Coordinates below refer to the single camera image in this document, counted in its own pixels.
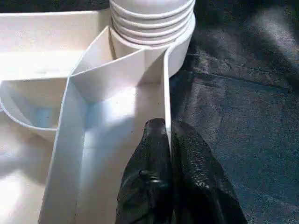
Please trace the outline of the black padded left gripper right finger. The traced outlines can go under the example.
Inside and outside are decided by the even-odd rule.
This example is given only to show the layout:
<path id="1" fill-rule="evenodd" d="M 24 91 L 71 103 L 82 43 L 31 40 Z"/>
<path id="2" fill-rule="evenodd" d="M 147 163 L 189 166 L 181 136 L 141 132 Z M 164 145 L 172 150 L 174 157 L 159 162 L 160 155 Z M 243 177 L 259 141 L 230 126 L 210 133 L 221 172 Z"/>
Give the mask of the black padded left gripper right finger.
<path id="1" fill-rule="evenodd" d="M 201 135 L 172 123 L 175 220 L 178 224 L 245 224 L 232 184 Z"/>

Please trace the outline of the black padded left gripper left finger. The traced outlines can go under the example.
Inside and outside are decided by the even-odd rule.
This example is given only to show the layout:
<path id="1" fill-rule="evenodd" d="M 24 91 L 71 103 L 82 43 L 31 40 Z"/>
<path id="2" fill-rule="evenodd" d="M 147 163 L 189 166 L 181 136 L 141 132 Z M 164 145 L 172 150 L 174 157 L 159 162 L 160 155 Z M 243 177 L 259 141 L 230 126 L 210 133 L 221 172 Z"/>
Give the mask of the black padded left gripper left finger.
<path id="1" fill-rule="evenodd" d="M 117 224 L 169 224 L 172 219 L 172 165 L 161 118 L 144 126 L 140 143 L 127 163 L 119 193 Z"/>

